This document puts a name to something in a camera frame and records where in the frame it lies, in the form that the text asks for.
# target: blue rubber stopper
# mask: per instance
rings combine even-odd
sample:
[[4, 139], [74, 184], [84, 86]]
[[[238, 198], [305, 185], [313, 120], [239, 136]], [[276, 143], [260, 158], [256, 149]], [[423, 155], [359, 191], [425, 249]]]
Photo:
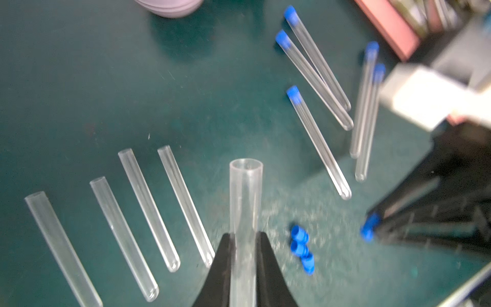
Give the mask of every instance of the blue rubber stopper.
[[295, 8], [292, 5], [290, 5], [286, 8], [285, 13], [283, 15], [285, 16], [285, 19], [292, 26], [296, 26], [300, 21], [300, 18], [297, 14], [297, 11], [295, 10]]
[[280, 45], [283, 49], [289, 49], [292, 42], [290, 41], [290, 38], [286, 34], [285, 30], [281, 30], [278, 32], [276, 35], [276, 42], [278, 45]]
[[380, 219], [379, 215], [377, 213], [373, 213], [370, 215], [367, 220], [365, 221], [365, 224], [361, 227], [360, 229], [360, 234], [361, 237], [366, 241], [366, 242], [371, 242], [373, 240], [373, 229], [380, 224], [382, 220]]
[[294, 105], [298, 105], [302, 103], [302, 96], [300, 96], [299, 88], [294, 85], [286, 91], [288, 98], [290, 98]]
[[292, 239], [301, 244], [307, 244], [308, 233], [302, 227], [295, 225], [292, 228]]
[[297, 241], [293, 241], [290, 246], [292, 253], [297, 257], [305, 257], [308, 255], [308, 247], [305, 244], [300, 244]]
[[303, 257], [301, 260], [305, 272], [308, 275], [314, 274], [314, 269], [315, 269], [314, 255], [312, 255], [312, 253], [308, 253], [308, 255]]
[[376, 51], [379, 52], [380, 46], [376, 41], [371, 41], [367, 44], [367, 47], [365, 48], [365, 53], [368, 53], [370, 51]]
[[376, 41], [371, 41], [365, 48], [365, 58], [370, 60], [376, 60], [379, 54], [380, 46]]
[[373, 82], [382, 83], [384, 75], [385, 75], [385, 65], [383, 64], [375, 65], [375, 69], [373, 71]]

